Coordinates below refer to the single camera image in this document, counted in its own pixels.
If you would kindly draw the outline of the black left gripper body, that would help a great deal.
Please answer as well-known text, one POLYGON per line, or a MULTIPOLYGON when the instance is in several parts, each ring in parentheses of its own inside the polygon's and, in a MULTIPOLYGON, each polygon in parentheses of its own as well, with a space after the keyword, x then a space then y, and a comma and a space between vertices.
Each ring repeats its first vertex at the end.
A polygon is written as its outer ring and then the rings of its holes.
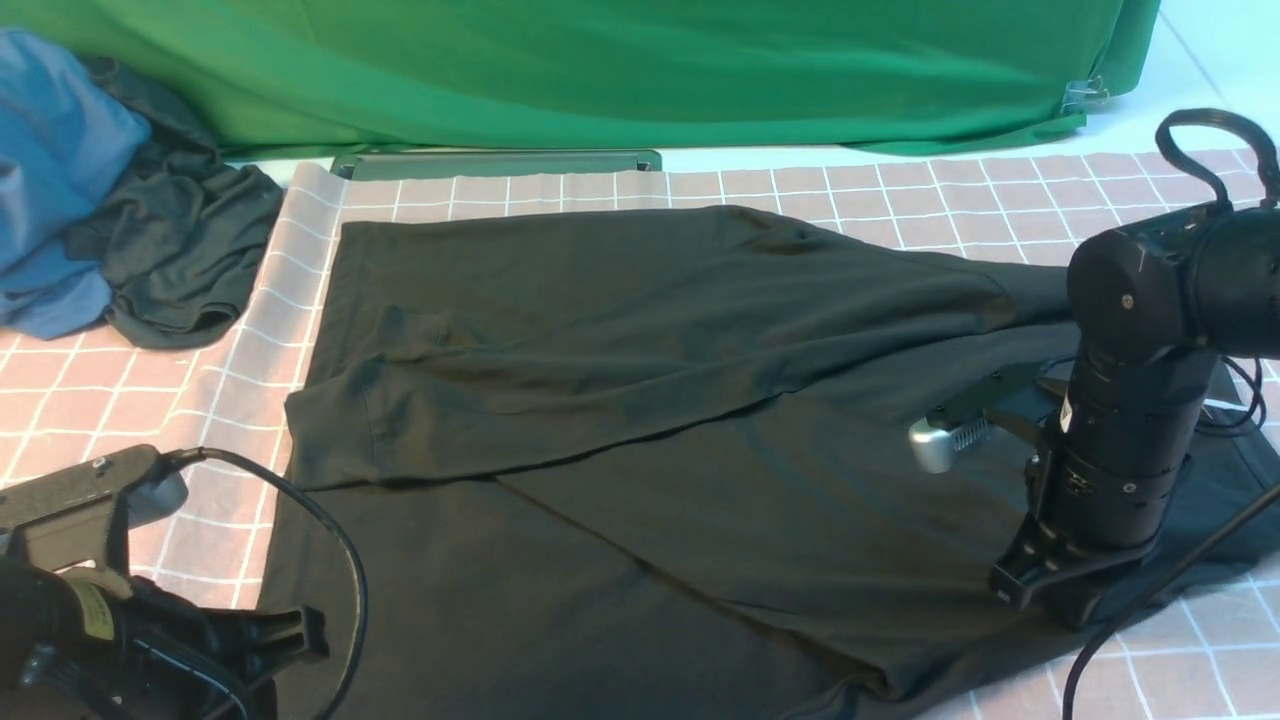
POLYGON ((132 719, 274 719, 270 682, 252 680, 212 614, 150 582, 73 580, 95 685, 132 719))

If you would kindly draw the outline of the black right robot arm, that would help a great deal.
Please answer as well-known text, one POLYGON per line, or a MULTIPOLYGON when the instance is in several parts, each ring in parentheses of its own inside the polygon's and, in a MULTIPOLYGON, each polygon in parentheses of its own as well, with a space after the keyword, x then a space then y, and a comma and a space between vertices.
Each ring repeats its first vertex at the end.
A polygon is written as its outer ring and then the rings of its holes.
POLYGON ((1066 287, 1079 348, 989 588, 1016 609, 1048 593, 1076 629, 1153 553, 1221 359, 1277 356, 1277 209, 1207 202, 1105 231, 1066 287))

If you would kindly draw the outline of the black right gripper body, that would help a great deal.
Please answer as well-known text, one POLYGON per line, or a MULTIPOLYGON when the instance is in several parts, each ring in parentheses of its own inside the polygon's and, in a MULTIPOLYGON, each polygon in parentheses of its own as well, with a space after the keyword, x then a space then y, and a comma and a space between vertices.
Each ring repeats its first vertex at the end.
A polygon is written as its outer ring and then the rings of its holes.
POLYGON ((1161 541, 1190 456, 1153 477, 1125 477, 1071 455, 1036 455, 1025 465, 1028 510, 989 570, 991 592, 1023 610, 1043 605, 1079 630, 1161 541))

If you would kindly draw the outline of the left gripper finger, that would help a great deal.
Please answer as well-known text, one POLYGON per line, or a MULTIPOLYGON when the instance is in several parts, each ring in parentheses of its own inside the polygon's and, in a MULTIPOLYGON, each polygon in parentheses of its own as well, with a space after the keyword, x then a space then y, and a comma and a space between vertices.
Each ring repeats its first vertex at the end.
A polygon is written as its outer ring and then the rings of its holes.
POLYGON ((239 628, 250 666, 289 666, 330 657, 325 614, 306 605, 280 612, 243 612, 239 628))

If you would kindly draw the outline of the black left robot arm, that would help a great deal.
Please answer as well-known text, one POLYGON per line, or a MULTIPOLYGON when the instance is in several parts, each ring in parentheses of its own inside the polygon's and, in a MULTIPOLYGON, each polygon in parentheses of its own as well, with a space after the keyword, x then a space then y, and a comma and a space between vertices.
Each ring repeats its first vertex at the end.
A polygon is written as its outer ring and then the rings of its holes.
POLYGON ((148 579, 3 560, 5 719, 274 719, 275 676, 325 660, 324 616, 202 609, 148 579))

